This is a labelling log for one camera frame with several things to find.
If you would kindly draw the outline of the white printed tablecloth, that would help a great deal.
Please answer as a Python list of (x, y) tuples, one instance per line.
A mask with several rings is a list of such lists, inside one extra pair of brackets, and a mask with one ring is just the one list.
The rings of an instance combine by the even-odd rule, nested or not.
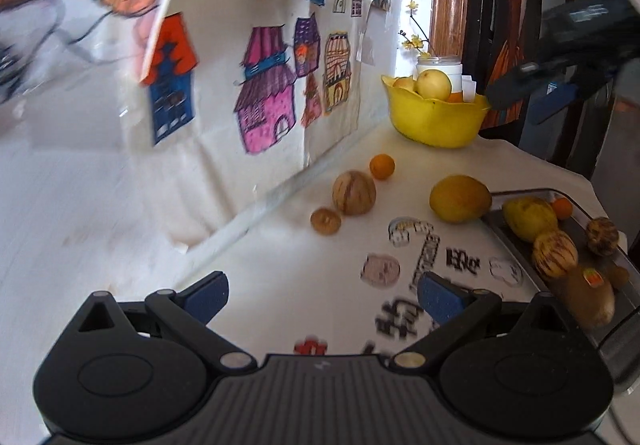
[[(332, 236), (314, 231), (311, 213), (330, 204), (337, 176), (362, 170), (381, 153), (396, 168), (376, 186), (373, 209), (345, 217)], [(604, 212), (585, 177), (507, 142), (477, 139), (462, 149), (437, 149), (383, 123), (244, 231), (219, 231), (222, 249), (184, 282), (210, 271), (227, 275), (229, 301), (212, 328), (257, 358), (298, 350), (392, 353), (427, 335), (430, 316), (406, 317), (419, 264), (508, 301), (530, 299), (533, 281), (482, 222), (450, 225), (431, 210), (433, 186), (450, 175), (472, 176), (495, 192), (553, 188), (593, 216)]]

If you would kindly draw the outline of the white paper in bowl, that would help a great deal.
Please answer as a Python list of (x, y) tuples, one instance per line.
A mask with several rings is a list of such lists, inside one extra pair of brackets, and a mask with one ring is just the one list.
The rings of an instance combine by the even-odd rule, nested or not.
[(476, 82), (471, 75), (462, 75), (462, 96), (464, 102), (473, 102), (476, 94)]

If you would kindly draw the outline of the striped purple pepino melon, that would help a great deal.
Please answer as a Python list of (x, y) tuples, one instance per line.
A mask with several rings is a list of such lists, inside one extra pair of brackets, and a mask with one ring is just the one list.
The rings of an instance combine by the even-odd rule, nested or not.
[(565, 277), (578, 265), (578, 251), (565, 231), (545, 231), (534, 241), (532, 259), (538, 272), (549, 280)]

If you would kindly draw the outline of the steel metal tray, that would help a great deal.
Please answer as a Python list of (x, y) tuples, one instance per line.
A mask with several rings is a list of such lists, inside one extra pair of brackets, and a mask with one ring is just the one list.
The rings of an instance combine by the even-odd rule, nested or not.
[(586, 332), (615, 390), (639, 383), (639, 271), (620, 232), (554, 189), (499, 191), (483, 222), (540, 291), (556, 295)]

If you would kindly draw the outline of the white jar with flowers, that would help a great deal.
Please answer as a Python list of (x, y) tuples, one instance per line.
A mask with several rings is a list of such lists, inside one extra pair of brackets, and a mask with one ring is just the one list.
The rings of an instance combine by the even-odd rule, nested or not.
[(451, 83), (451, 93), (462, 92), (462, 64), (459, 57), (419, 55), (416, 61), (416, 75), (420, 75), (425, 70), (438, 70), (445, 73)]

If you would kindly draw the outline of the small orange in tray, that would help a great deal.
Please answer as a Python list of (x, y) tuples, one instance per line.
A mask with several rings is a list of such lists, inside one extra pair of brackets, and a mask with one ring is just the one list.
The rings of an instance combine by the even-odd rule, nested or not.
[(568, 220), (572, 217), (574, 206), (567, 197), (557, 197), (551, 202), (551, 208), (558, 220)]

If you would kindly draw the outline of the brown kiwi with sticker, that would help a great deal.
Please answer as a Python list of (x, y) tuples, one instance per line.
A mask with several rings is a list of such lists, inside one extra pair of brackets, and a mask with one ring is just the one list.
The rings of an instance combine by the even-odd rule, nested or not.
[(563, 283), (561, 300), (582, 330), (608, 325), (615, 314), (615, 295), (608, 278), (588, 265), (571, 269)]

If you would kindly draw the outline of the small orange near wall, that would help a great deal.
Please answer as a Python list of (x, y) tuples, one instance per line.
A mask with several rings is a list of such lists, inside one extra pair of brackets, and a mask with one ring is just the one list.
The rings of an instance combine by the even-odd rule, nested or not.
[(395, 173), (395, 160), (386, 153), (374, 156), (369, 162), (369, 170), (374, 179), (386, 180)]

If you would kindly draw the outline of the yellow plastic bowl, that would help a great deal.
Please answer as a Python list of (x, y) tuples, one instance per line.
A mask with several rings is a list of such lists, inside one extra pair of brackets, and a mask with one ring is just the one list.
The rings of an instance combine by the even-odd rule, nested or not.
[(448, 102), (422, 98), (396, 87), (396, 78), (382, 75), (393, 127), (420, 144), (457, 149), (469, 146), (480, 131), (490, 107), (483, 95), (473, 101)]

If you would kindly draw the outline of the striped brown round fruit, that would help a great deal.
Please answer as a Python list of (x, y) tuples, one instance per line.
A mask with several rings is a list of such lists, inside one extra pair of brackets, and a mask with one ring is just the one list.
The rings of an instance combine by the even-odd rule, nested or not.
[(367, 214), (376, 202), (373, 179), (360, 171), (346, 171), (334, 180), (332, 201), (338, 212), (347, 216)]

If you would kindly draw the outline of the pale apple in bowl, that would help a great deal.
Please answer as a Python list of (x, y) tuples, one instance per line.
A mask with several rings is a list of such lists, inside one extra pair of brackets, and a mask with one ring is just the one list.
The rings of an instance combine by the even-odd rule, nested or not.
[(416, 78), (416, 93), (425, 99), (446, 101), (451, 94), (448, 75), (436, 69), (422, 71)]

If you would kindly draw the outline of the wrinkled passion fruit in tray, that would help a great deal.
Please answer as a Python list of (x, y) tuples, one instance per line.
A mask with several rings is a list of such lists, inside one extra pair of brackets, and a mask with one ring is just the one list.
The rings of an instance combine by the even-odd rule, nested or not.
[(586, 238), (588, 248), (602, 257), (612, 255), (620, 242), (620, 233), (616, 225), (607, 217), (597, 217), (587, 224)]

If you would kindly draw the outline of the children's house drawing paper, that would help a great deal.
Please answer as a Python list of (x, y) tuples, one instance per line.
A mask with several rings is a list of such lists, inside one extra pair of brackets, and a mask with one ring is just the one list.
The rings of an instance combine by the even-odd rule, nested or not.
[(126, 146), (160, 229), (197, 246), (356, 131), (374, 0), (170, 0), (122, 87)]

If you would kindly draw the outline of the orange fruit in bowl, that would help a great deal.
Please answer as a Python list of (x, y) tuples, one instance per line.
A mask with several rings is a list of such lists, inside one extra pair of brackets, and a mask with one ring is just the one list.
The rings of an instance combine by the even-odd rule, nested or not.
[(451, 93), (447, 98), (447, 102), (463, 102), (463, 93)]

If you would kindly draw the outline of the yellow-green pear fruit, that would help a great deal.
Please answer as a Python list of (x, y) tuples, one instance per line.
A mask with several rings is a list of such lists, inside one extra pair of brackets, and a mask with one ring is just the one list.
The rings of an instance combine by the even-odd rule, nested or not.
[(558, 228), (558, 218), (551, 204), (534, 196), (506, 200), (502, 215), (511, 231), (528, 243), (533, 243), (540, 234)]

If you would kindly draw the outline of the yellow-brown mango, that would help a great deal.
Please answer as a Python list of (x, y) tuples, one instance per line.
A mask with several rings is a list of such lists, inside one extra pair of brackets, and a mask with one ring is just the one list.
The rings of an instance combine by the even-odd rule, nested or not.
[(467, 175), (450, 175), (431, 190), (430, 207), (439, 220), (463, 224), (477, 220), (491, 209), (492, 196), (479, 180)]

